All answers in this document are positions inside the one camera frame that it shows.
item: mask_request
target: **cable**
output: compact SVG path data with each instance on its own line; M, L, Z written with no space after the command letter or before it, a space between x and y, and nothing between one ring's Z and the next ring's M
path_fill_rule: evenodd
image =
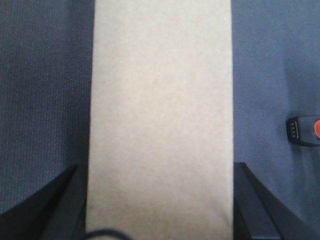
M127 236L121 231L115 229L100 229L88 232L82 240L93 239L97 237L113 237L119 240L133 240L131 237Z

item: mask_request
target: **blue fabric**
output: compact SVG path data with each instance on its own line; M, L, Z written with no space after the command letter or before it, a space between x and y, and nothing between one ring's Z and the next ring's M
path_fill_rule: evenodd
M93 0L0 2L0 213L88 161Z
M286 119L320 115L320 2L232 1L234 158L320 234L320 148Z

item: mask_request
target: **paper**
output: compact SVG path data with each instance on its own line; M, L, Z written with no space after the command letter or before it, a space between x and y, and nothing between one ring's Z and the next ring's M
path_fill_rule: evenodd
M95 8L87 230L231 240L230 2Z

